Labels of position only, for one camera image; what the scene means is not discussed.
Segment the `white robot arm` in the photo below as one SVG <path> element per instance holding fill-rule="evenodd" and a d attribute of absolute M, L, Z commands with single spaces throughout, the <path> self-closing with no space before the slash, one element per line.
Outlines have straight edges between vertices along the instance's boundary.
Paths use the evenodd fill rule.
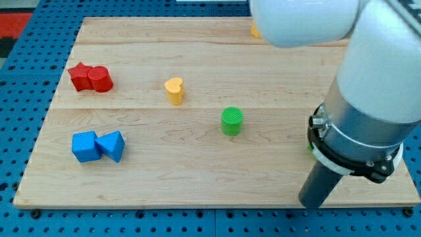
<path fill-rule="evenodd" d="M 276 47 L 350 39 L 309 141 L 331 170 L 383 182 L 420 124 L 420 2 L 260 0 L 250 9 Z"/>

